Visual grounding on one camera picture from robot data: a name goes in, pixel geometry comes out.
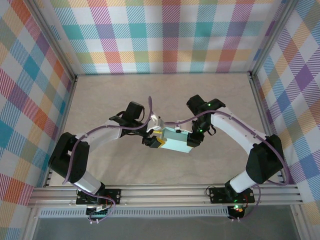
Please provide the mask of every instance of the aluminum rail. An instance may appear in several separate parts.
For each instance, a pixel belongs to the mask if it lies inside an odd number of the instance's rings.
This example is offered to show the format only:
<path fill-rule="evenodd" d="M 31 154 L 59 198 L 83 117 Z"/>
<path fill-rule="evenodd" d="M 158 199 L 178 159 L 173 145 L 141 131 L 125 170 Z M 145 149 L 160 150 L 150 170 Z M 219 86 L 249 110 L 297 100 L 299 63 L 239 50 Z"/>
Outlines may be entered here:
<path fill-rule="evenodd" d="M 229 203 L 211 204 L 205 194 L 209 184 L 196 185 L 115 185 L 107 189 L 121 189 L 117 208 L 125 207 L 199 207 L 228 206 Z M 258 197 L 258 190 L 253 189 Z M 76 188 L 73 186 L 48 186 L 35 188 L 29 201 L 30 208 L 79 207 L 76 205 Z M 302 198 L 296 185 L 261 185 L 260 205 L 300 205 Z"/>

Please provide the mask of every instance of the plaid wall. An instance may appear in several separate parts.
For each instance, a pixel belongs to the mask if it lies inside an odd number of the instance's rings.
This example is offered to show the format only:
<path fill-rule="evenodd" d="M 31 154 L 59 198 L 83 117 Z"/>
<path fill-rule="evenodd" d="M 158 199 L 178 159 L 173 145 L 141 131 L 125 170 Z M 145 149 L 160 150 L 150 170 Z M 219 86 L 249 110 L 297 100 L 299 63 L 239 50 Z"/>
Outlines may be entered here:
<path fill-rule="evenodd" d="M 0 240 L 21 231 L 71 81 L 23 0 L 0 0 Z"/>
<path fill-rule="evenodd" d="M 273 7 L 283 5 L 280 0 L 37 2 L 78 74 L 247 72 L 272 16 L 279 15 Z"/>
<path fill-rule="evenodd" d="M 320 237 L 320 0 L 300 0 L 258 73 L 272 130 Z"/>
<path fill-rule="evenodd" d="M 256 51 L 256 53 L 254 55 L 254 58 L 253 58 L 253 61 L 252 61 L 251 65 L 250 65 L 249 71 L 251 71 L 254 68 L 254 66 L 255 66 L 255 64 L 256 64 L 259 56 L 260 56 L 260 53 L 263 50 L 263 48 L 266 46 L 266 44 L 267 44 L 267 42 L 268 42 L 268 40 L 270 38 L 270 35 L 271 35 L 272 31 L 273 31 L 273 28 L 276 26 L 277 21 L 279 20 L 281 14 L 283 13 L 284 7 L 285 7 L 287 2 L 288 2 L 288 0 L 281 0 L 281 3 L 279 5 L 277 11 L 274 14 L 274 16 L 272 18 L 272 21 L 271 21 L 267 31 L 265 32 L 265 35 L 264 35 L 264 37 L 263 37 L 263 39 L 262 39 L 262 41 L 260 43 L 260 46 L 259 46 L 258 50 Z"/>

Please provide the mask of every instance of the white arm segment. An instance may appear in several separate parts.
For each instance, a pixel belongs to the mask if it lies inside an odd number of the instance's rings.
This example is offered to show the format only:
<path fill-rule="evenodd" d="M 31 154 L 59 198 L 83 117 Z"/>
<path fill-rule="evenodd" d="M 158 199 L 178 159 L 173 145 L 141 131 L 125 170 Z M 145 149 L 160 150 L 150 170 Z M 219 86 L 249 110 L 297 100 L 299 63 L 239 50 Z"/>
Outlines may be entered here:
<path fill-rule="evenodd" d="M 115 121 L 108 120 L 103 125 L 113 125 L 113 126 L 119 126 L 119 123 Z M 89 153 L 94 151 L 96 148 L 100 147 L 103 144 L 106 144 L 108 142 L 111 142 L 112 140 L 116 140 L 120 138 L 121 135 L 121 128 L 118 127 L 108 127 L 108 128 L 102 128 L 99 129 L 93 133 L 91 133 L 89 136 L 83 138 L 82 142 L 87 142 L 90 146 Z M 79 139 L 81 136 L 86 134 L 85 132 L 79 133 L 76 135 L 76 138 Z"/>
<path fill-rule="evenodd" d="M 227 107 L 220 107 L 218 111 L 224 112 L 226 114 L 231 115 L 233 118 L 238 119 Z M 263 139 L 266 138 L 266 134 L 259 132 L 255 130 L 254 128 L 250 127 L 243 121 L 241 121 L 244 125 L 246 125 L 249 129 L 254 131 L 257 135 L 262 137 Z M 261 141 L 255 138 L 254 135 L 250 134 L 247 130 L 245 130 L 243 127 L 241 127 L 239 124 L 237 124 L 232 119 L 223 116 L 219 113 L 215 113 L 211 115 L 211 124 L 222 131 L 224 131 L 226 134 L 228 134 L 233 140 L 235 140 L 249 155 L 250 150 L 253 148 L 254 144 L 260 144 Z M 231 187 L 237 192 L 241 193 L 244 190 L 252 187 L 253 185 L 257 184 L 254 182 L 249 176 L 247 171 L 243 171 L 239 175 L 235 176 L 230 181 Z"/>
<path fill-rule="evenodd" d="M 248 128 L 250 128 L 252 131 L 254 131 L 257 135 L 265 138 L 266 134 L 259 132 L 255 130 L 254 128 L 247 125 L 245 122 L 241 121 L 239 118 L 237 118 L 227 107 L 220 107 L 218 109 L 220 112 L 224 112 L 226 114 L 231 115 L 233 118 L 238 119 L 240 122 L 242 122 L 244 125 L 246 125 Z M 246 131 L 244 128 L 242 128 L 239 124 L 237 124 L 232 119 L 223 116 L 219 113 L 215 113 L 211 115 L 211 124 L 222 131 L 224 131 L 226 134 L 228 134 L 233 140 L 235 140 L 249 155 L 250 150 L 253 148 L 254 144 L 260 144 L 261 141 L 255 138 L 255 136 L 251 135 L 248 131 Z"/>
<path fill-rule="evenodd" d="M 115 121 L 108 120 L 104 125 L 118 126 L 119 124 Z M 122 130 L 120 128 L 115 127 L 102 128 L 97 130 L 96 132 L 91 133 L 89 136 L 83 138 L 81 141 L 87 142 L 89 144 L 89 153 L 91 153 L 101 145 L 111 142 L 112 140 L 118 139 L 121 135 L 121 131 Z M 86 133 L 79 133 L 76 135 L 76 138 L 79 139 L 84 134 Z M 79 181 L 75 182 L 74 185 L 89 193 L 95 194 L 101 187 L 101 182 L 86 170 L 82 178 Z"/>

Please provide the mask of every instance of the black bracket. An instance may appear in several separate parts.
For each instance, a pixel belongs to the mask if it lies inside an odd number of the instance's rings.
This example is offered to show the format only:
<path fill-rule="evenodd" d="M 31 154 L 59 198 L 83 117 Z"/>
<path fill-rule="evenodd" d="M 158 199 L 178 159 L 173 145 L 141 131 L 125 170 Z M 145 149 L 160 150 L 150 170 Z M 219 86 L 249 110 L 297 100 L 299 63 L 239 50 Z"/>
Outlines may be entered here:
<path fill-rule="evenodd" d="M 212 204 L 252 204 L 255 202 L 254 192 L 248 188 L 237 196 L 230 198 L 226 194 L 225 187 L 210 187 L 209 188 L 210 203 Z"/>
<path fill-rule="evenodd" d="M 77 199 L 75 201 L 76 205 L 92 205 L 92 202 L 87 197 L 79 196 L 79 193 L 77 194 Z M 104 189 L 103 192 L 99 193 L 99 195 L 113 199 L 116 205 L 120 204 L 121 189 Z M 100 200 L 100 204 L 112 204 L 110 200 L 105 200 L 103 198 L 100 198 Z"/>
<path fill-rule="evenodd" d="M 228 213 L 230 216 L 228 216 L 229 219 L 237 219 L 237 218 L 243 218 L 245 216 L 246 209 L 243 211 L 237 211 L 234 209 L 233 206 L 228 206 Z"/>

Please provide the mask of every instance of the beige floor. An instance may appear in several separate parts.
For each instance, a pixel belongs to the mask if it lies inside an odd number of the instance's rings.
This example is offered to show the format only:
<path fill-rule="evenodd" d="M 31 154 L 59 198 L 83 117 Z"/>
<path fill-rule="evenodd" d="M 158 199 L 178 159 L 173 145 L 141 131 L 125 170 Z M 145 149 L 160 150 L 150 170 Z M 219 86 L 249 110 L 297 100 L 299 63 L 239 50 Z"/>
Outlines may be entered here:
<path fill-rule="evenodd" d="M 81 76 L 72 101 L 65 131 L 73 134 L 103 124 L 125 110 L 130 101 L 153 111 L 165 121 L 192 116 L 188 99 L 199 94 L 205 101 L 218 98 L 234 114 L 263 132 L 246 74 L 155 74 Z M 139 136 L 125 136 L 95 150 L 87 169 L 106 185 L 220 184 L 245 169 L 248 156 L 228 135 L 217 129 L 189 154 L 153 149 Z M 60 185 L 56 174 L 51 185 Z"/>

